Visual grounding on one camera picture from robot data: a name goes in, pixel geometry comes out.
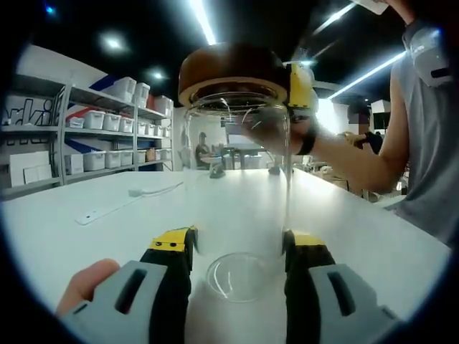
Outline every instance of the metal shelf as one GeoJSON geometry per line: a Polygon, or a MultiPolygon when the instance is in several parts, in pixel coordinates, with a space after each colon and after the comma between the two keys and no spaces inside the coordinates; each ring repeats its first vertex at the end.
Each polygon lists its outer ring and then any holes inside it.
{"type": "Polygon", "coordinates": [[[168,163],[170,160],[155,160],[155,161],[148,161],[146,163],[139,163],[138,167],[144,167],[149,165],[156,165],[157,163],[168,163]]]}
{"type": "Polygon", "coordinates": [[[116,168],[104,168],[103,170],[83,172],[83,173],[77,173],[77,174],[70,174],[70,175],[67,176],[67,180],[68,181],[73,181],[75,179],[94,177],[94,176],[101,176],[103,174],[108,174],[108,173],[113,173],[113,172],[118,172],[118,171],[124,171],[124,170],[130,170],[132,168],[134,168],[134,165],[127,165],[127,166],[121,166],[121,167],[116,167],[116,168]]]}
{"type": "Polygon", "coordinates": [[[35,188],[41,188],[43,186],[57,184],[59,182],[60,182],[60,178],[51,178],[51,179],[46,179],[44,181],[36,181],[34,183],[25,184],[21,186],[14,186],[12,188],[5,188],[1,191],[1,193],[3,194],[3,196],[11,196],[14,194],[19,194],[21,192],[31,191],[31,190],[34,190],[35,188]]]}
{"type": "Polygon", "coordinates": [[[16,74],[10,93],[38,98],[53,98],[65,86],[65,83],[33,75],[16,74]]]}
{"type": "Polygon", "coordinates": [[[138,116],[142,118],[147,118],[149,120],[167,120],[170,117],[163,115],[155,110],[150,110],[144,107],[138,108],[138,116]]]}
{"type": "Polygon", "coordinates": [[[122,137],[132,138],[132,133],[122,133],[120,131],[108,131],[108,130],[96,130],[86,128],[65,128],[66,134],[78,135],[78,136],[100,136],[100,137],[122,137]]]}
{"type": "Polygon", "coordinates": [[[2,134],[48,134],[56,133],[59,128],[51,125],[3,125],[2,134]]]}
{"type": "Polygon", "coordinates": [[[137,135],[139,140],[170,140],[171,138],[163,138],[162,136],[148,136],[148,135],[137,135]]]}
{"type": "Polygon", "coordinates": [[[132,115],[134,104],[90,88],[72,86],[69,102],[132,115]]]}

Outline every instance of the gray sleeveless shirt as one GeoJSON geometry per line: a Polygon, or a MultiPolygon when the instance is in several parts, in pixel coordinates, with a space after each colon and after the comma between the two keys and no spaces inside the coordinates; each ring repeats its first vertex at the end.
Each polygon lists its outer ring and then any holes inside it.
{"type": "Polygon", "coordinates": [[[459,89],[428,87],[408,55],[393,68],[410,132],[408,195],[396,214],[447,244],[459,227],[459,89]]]}

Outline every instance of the shelving unit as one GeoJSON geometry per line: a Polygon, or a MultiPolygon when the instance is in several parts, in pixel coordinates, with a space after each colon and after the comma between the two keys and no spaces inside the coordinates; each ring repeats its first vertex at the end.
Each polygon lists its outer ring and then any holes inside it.
{"type": "Polygon", "coordinates": [[[119,168],[105,168],[99,171],[90,171],[75,175],[67,175],[65,173],[65,138],[70,137],[87,137],[110,140],[113,142],[113,150],[118,149],[119,140],[132,140],[133,151],[137,151],[138,140],[171,140],[161,136],[137,135],[138,119],[144,118],[151,121],[169,119],[172,123],[172,118],[167,117],[155,110],[145,109],[131,102],[124,102],[121,99],[103,92],[91,90],[86,87],[78,87],[75,85],[66,84],[58,80],[50,80],[34,75],[16,75],[11,87],[11,94],[52,99],[52,116],[50,125],[11,125],[2,126],[2,136],[12,136],[21,138],[23,136],[40,136],[48,135],[49,140],[49,155],[56,156],[56,159],[50,158],[52,165],[53,178],[46,181],[26,184],[13,188],[6,188],[2,191],[4,196],[14,196],[15,194],[24,194],[33,192],[35,189],[40,189],[45,186],[62,186],[70,182],[76,182],[84,178],[95,178],[106,174],[119,171],[134,170],[138,171],[139,167],[156,165],[160,163],[168,163],[170,160],[149,161],[146,163],[137,163],[135,154],[133,155],[133,164],[129,166],[121,166],[119,168]],[[133,132],[122,133],[107,130],[93,130],[86,128],[68,128],[66,127],[67,109],[69,105],[81,105],[89,108],[104,110],[109,113],[117,113],[128,116],[134,119],[133,132]]]}

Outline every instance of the clear glass jar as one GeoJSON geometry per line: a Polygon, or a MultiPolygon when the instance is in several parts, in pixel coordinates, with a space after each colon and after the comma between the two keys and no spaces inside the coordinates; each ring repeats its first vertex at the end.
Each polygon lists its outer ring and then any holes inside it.
{"type": "Polygon", "coordinates": [[[282,256],[290,122],[270,97],[226,92],[187,110],[181,158],[198,228],[194,266],[225,300],[259,297],[282,256]]]}

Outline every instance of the table surface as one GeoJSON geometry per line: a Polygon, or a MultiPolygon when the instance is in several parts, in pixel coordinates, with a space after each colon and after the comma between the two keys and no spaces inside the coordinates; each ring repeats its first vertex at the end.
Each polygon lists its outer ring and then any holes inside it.
{"type": "MultiPolygon", "coordinates": [[[[227,173],[228,184],[244,173],[260,180],[258,188],[270,182],[267,170],[227,173]]],[[[6,234],[31,289],[54,310],[78,270],[106,257],[121,265],[138,260],[154,237],[191,225],[183,186],[126,205],[130,188],[163,189],[183,180],[182,172],[125,172],[5,202],[6,234]],[[86,226],[75,221],[117,207],[86,226]]],[[[241,195],[236,201],[244,204],[244,199],[241,195]]],[[[291,200],[288,226],[322,238],[336,262],[350,266],[376,290],[378,303],[404,320],[429,295],[448,263],[450,250],[429,234],[299,170],[293,174],[291,200]]],[[[209,295],[204,273],[194,269],[191,274],[188,343],[285,341],[284,274],[273,278],[261,299],[237,304],[209,295]]]]}

